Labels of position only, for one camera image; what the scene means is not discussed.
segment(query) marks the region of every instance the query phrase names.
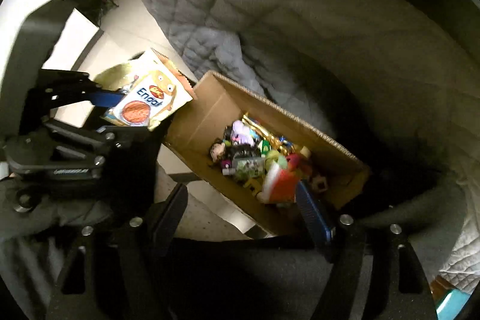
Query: snack bag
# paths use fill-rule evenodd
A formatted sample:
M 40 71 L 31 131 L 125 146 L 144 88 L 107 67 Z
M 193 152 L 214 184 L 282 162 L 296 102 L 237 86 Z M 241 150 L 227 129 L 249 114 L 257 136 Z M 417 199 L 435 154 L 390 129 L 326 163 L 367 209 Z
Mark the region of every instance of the snack bag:
M 145 51 L 133 62 L 131 72 L 126 80 L 124 78 L 127 84 L 120 88 L 126 96 L 105 113 L 107 121 L 121 126 L 147 126 L 153 130 L 195 97 L 186 77 L 169 58 L 154 49 Z

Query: screw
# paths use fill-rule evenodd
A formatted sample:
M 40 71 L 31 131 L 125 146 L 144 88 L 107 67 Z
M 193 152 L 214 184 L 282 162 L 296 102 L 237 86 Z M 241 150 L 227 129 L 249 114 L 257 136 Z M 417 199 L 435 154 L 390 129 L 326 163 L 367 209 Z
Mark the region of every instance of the screw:
M 353 217 L 349 214 L 343 214 L 340 216 L 340 222 L 345 226 L 351 226 L 351 224 L 353 224 Z
M 95 163 L 95 166 L 101 166 L 105 163 L 105 158 L 103 156 L 97 156 L 93 162 Z
M 90 236 L 93 233 L 92 226 L 85 226 L 82 229 L 82 236 Z
M 30 201 L 30 195 L 22 194 L 18 200 L 20 201 L 20 203 L 26 204 L 28 203 L 28 201 Z
M 402 227 L 399 226 L 398 224 L 392 224 L 390 226 L 390 231 L 393 233 L 393 234 L 396 234 L 396 235 L 399 235 L 402 233 Z
M 130 226 L 132 228 L 139 227 L 143 224 L 143 219 L 142 217 L 134 217 L 133 219 L 130 220 Z

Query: snack package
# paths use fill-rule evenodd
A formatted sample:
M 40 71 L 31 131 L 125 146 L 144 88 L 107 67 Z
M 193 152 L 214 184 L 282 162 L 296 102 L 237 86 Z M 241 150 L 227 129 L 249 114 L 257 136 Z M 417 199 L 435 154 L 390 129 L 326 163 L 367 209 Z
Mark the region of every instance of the snack package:
M 121 82 L 113 81 L 116 77 Z M 126 96 L 104 119 L 120 126 L 143 127 L 149 130 L 195 98 L 193 89 L 166 56 L 149 49 L 128 65 L 117 65 L 95 79 L 108 90 L 120 90 Z

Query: toy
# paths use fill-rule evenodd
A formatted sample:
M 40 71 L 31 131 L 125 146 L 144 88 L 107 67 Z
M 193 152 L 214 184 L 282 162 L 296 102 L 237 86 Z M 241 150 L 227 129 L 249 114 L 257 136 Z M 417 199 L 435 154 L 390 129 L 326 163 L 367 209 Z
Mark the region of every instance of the toy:
M 265 158 L 260 156 L 251 158 L 239 158 L 233 161 L 235 168 L 235 179 L 248 181 L 250 178 L 262 176 L 265 172 Z
M 243 187 L 251 190 L 251 193 L 254 197 L 256 197 L 258 193 L 262 192 L 262 184 L 256 178 L 250 178 L 245 182 Z
M 220 166 L 222 168 L 231 168 L 232 167 L 232 161 L 230 159 L 225 159 L 220 162 Z
M 258 149 L 263 157 L 267 155 L 268 152 L 272 149 L 270 143 L 267 140 L 262 140 L 258 143 Z
M 310 187 L 315 193 L 323 193 L 324 191 L 328 190 L 328 183 L 327 178 L 321 176 L 320 174 L 316 174 L 315 176 L 311 177 L 309 180 Z
M 287 147 L 283 144 L 280 139 L 271 133 L 267 128 L 261 126 L 254 119 L 248 117 L 248 113 L 244 114 L 241 120 L 246 126 L 250 129 L 253 129 L 257 132 L 263 139 L 267 140 L 270 143 L 271 148 L 278 150 L 283 155 L 288 155 L 292 152 L 293 147 Z
M 250 134 L 250 128 L 245 126 L 240 120 L 233 123 L 230 140 L 233 145 L 249 144 L 252 147 L 255 146 L 254 138 Z
M 227 150 L 226 156 L 233 162 L 236 158 L 250 158 L 260 156 L 260 151 L 249 144 L 232 145 Z
M 264 204 L 295 202 L 295 188 L 299 180 L 294 172 L 282 169 L 277 162 L 272 162 L 257 199 Z
M 222 140 L 217 139 L 215 143 L 210 147 L 210 156 L 212 157 L 213 163 L 217 163 L 225 157 L 227 148 Z
M 224 140 L 230 140 L 232 137 L 232 129 L 233 127 L 226 127 L 225 130 L 223 131 L 223 139 Z
M 280 140 L 280 142 L 288 149 L 292 149 L 293 148 L 293 143 L 291 143 L 290 141 L 288 141 L 285 136 L 280 136 L 278 138 Z

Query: teal object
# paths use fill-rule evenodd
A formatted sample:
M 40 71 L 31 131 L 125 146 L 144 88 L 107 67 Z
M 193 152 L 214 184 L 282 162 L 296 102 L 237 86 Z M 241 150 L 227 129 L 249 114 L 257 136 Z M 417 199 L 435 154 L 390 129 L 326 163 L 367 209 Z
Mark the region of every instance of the teal object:
M 448 292 L 443 301 L 437 306 L 438 320 L 454 320 L 469 298 L 469 294 L 457 289 Z
M 287 158 L 283 155 L 280 155 L 277 159 L 277 163 L 283 170 L 286 170 L 289 167 L 289 163 L 287 162 Z

